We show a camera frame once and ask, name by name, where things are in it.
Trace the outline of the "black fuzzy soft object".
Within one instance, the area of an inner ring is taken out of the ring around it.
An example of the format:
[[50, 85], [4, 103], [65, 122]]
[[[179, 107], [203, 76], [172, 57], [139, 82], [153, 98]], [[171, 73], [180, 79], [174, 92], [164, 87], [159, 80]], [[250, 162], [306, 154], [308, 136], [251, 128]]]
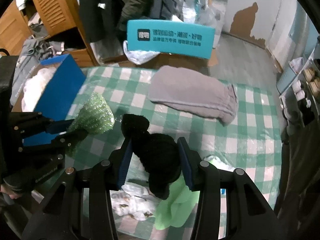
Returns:
[[177, 143], [166, 134], [150, 133], [149, 120], [141, 115], [124, 114], [121, 132], [131, 142], [133, 153], [149, 174], [149, 189], [166, 200], [169, 186], [181, 175], [182, 165]]

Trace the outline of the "green bubble wrap sheet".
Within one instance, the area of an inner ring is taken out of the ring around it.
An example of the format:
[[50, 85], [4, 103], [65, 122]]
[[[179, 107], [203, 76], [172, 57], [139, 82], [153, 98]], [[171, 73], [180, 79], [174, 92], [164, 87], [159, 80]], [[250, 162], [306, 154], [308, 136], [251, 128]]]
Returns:
[[114, 127], [115, 118], [105, 98], [93, 93], [80, 109], [67, 132], [84, 129], [88, 135], [103, 134]]

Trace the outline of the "light green foam sheet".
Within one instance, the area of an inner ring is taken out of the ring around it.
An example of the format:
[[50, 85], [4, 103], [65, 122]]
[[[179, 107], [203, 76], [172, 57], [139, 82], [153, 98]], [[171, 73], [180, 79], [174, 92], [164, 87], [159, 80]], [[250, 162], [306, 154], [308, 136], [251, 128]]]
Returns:
[[185, 184], [181, 175], [178, 180], [169, 187], [169, 196], [166, 200], [161, 200], [156, 208], [155, 228], [164, 230], [168, 227], [182, 227], [196, 203], [199, 201], [199, 191], [192, 192]]

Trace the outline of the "grey towel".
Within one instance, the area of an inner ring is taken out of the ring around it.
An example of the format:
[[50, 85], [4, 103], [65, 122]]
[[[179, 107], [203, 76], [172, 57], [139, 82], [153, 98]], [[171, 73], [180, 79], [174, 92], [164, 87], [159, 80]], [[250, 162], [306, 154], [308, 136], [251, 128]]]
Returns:
[[225, 125], [235, 119], [239, 105], [232, 84], [171, 66], [162, 66], [153, 75], [148, 99], [204, 118], [218, 118]]

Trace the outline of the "blue cardboard box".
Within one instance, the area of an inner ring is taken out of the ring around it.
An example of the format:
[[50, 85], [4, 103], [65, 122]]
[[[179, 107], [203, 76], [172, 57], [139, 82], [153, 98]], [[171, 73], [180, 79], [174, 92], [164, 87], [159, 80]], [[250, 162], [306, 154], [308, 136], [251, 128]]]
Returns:
[[46, 85], [33, 112], [23, 112], [20, 92], [9, 114], [8, 134], [2, 144], [8, 143], [11, 152], [29, 150], [54, 150], [53, 140], [62, 133], [49, 134], [44, 130], [50, 119], [65, 120], [67, 113], [85, 76], [71, 55], [65, 54], [44, 60], [36, 69], [59, 64], [52, 79]]

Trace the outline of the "white plastic wrap bundle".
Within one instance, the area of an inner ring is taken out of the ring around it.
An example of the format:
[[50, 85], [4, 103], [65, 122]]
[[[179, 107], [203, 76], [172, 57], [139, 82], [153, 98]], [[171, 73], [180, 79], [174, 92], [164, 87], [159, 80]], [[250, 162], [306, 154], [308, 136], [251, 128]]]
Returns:
[[23, 98], [21, 101], [23, 112], [33, 112], [46, 85], [56, 72], [55, 67], [42, 68], [37, 74], [29, 78], [23, 88]]

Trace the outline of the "grey printed bag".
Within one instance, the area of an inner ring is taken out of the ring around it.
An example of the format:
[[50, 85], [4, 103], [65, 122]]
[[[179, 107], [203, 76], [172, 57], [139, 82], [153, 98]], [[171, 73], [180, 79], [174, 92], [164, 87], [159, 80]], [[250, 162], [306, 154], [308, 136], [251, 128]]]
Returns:
[[12, 106], [16, 103], [27, 78], [40, 64], [40, 61], [53, 57], [55, 54], [54, 46], [45, 40], [34, 38], [25, 40], [15, 68], [10, 98]]

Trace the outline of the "white bag under teal box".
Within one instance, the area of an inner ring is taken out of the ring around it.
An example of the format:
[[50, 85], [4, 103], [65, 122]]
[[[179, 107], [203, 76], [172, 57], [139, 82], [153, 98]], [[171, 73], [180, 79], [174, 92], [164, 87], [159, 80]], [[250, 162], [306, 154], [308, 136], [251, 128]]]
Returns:
[[123, 42], [123, 51], [127, 59], [136, 65], [145, 64], [160, 54], [156, 51], [129, 50], [127, 40]]

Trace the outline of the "metal shoe rack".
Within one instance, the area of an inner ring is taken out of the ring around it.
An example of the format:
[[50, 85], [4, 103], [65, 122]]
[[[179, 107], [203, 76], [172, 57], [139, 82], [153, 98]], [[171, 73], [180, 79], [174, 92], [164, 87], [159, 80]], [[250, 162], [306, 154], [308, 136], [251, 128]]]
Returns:
[[319, 119], [319, 52], [289, 61], [277, 82], [280, 106], [291, 136]]

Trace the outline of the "teal shoe box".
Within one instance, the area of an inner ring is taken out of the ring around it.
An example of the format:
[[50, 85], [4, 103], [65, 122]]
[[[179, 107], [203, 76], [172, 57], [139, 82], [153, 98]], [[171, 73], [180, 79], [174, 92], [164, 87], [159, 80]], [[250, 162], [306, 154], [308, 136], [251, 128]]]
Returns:
[[128, 50], [155, 51], [209, 59], [215, 29], [169, 20], [129, 20]]

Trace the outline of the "wooden louvered cabinet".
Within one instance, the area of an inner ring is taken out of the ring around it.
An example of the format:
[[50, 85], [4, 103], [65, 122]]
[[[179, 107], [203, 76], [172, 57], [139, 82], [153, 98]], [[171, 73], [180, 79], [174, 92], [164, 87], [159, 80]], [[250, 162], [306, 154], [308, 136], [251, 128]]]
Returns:
[[[77, 0], [32, 0], [47, 31], [45, 39], [59, 38], [72, 43], [70, 52], [80, 67], [96, 66], [93, 50], [85, 40]], [[16, 0], [1, 0], [1, 48], [19, 55], [32, 35], [27, 17], [18, 10]]]

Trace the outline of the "dark hanging jacket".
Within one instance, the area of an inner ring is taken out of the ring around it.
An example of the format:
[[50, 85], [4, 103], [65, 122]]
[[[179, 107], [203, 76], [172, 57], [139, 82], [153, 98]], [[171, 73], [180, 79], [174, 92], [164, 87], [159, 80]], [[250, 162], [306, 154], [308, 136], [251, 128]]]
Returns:
[[170, 20], [178, 12], [174, 0], [79, 0], [87, 42], [108, 36], [124, 40], [129, 20]]

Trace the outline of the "blue white plastic bag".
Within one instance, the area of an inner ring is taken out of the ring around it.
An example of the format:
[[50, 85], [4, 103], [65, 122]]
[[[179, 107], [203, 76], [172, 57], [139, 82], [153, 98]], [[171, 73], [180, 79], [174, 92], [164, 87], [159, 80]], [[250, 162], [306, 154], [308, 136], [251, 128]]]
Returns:
[[174, 0], [176, 16], [185, 23], [201, 24], [221, 30], [226, 4], [217, 0]]

